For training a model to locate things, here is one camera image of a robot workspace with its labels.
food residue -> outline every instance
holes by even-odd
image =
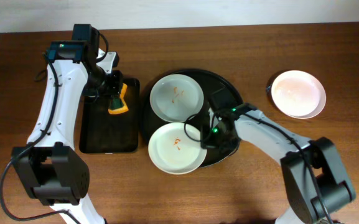
[[[175,139],[175,142],[174,142],[174,145],[178,144],[180,142],[180,139],[179,138],[176,138]]]
[[[175,88],[176,88],[176,87],[175,87]],[[177,98],[178,96],[179,96],[179,93],[174,97],[174,99]],[[171,101],[172,103],[175,103],[175,100],[174,100],[174,99],[172,99],[172,101]]]

white plate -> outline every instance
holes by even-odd
[[[168,75],[152,88],[150,105],[164,121],[183,122],[200,112],[204,95],[200,85],[186,75]]]
[[[200,139],[200,131],[186,125],[190,137]],[[155,131],[149,141],[149,156],[154,165],[169,174],[187,174],[204,161],[207,150],[189,139],[183,123],[170,123]]]
[[[273,81],[271,94],[277,108],[293,118],[312,118],[326,104],[322,84],[313,75],[302,71],[280,74]]]

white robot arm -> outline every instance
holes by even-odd
[[[52,42],[45,54],[49,65],[40,115],[27,146],[12,150],[12,159],[0,181],[1,206],[14,220],[34,220],[49,214],[19,218],[7,210],[2,185],[12,164],[29,197],[60,211],[67,223],[106,223],[87,194],[88,166],[74,152],[73,143],[81,95],[99,97],[104,94],[117,99],[123,85],[122,74],[113,73],[118,55],[100,50],[99,36],[102,35],[91,25],[76,24],[72,40]]]
[[[219,100],[210,98],[213,107],[219,105],[217,102]],[[226,142],[241,139],[254,144],[282,166],[291,207],[276,219],[276,224],[317,223],[324,216],[332,222],[329,213],[355,199],[355,189],[330,140],[311,141],[292,133],[247,103],[232,109],[216,110],[215,115],[220,118],[214,126],[219,134],[211,137],[209,133],[204,138],[202,132],[202,145],[208,145],[209,150],[220,150]],[[323,174],[315,177],[312,167],[322,168]]]

brown wooden surface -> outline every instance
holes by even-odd
[[[357,199],[334,213],[359,223],[359,23],[239,26],[191,29],[104,30],[119,69],[140,80],[177,68],[203,68],[228,79],[243,99],[272,120],[303,136],[326,136],[337,146]],[[23,146],[37,120],[45,90],[34,75],[45,67],[41,53],[71,32],[0,34],[0,175],[12,146]],[[265,86],[288,69],[315,75],[327,92],[323,112],[308,120],[283,115],[268,101]],[[80,137],[82,110],[75,126]],[[134,154],[86,155],[90,197],[109,223],[246,223],[272,219],[288,206],[280,167],[251,144],[223,162],[187,175],[163,173],[141,139]],[[18,216],[48,212],[28,198],[13,170],[5,196]],[[15,223],[0,208],[0,223]],[[58,216],[34,223],[63,223]]]

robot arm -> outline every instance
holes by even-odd
[[[237,114],[234,129],[238,137],[259,147],[282,166],[287,198],[291,207],[276,220],[276,224],[317,223],[325,216],[312,177],[307,170],[309,164],[316,169],[322,168],[323,173],[316,179],[328,213],[339,210],[355,199],[355,189],[330,140],[320,138],[311,141],[309,138],[294,134],[271,121],[262,111],[249,104],[234,108],[233,114]],[[298,148],[288,138],[267,124],[279,128],[290,136],[303,150],[308,163],[305,163]]]
[[[50,62],[47,71],[47,88],[40,115],[27,145],[35,142],[50,118],[47,134],[30,152],[14,163],[14,168],[30,198],[39,199],[55,211],[66,210],[81,224],[104,224],[87,192],[90,183],[88,166],[74,152],[73,132],[81,95],[88,97],[116,97],[121,91],[122,74],[112,71],[118,55],[108,52],[99,62],[99,32],[91,25],[75,25],[72,40],[52,42],[46,57]],[[54,105],[54,72],[58,79],[58,97]],[[14,147],[17,157],[27,147]],[[76,223],[60,213],[67,223]]]

